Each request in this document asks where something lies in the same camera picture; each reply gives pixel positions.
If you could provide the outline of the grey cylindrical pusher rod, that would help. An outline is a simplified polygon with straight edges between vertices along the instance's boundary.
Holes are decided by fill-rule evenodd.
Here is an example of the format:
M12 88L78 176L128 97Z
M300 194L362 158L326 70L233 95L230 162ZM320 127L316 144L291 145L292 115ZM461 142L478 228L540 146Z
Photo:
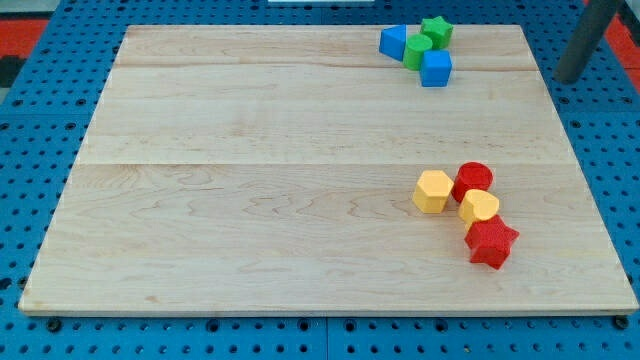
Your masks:
M619 8L620 0L588 1L554 70L557 82L578 81Z

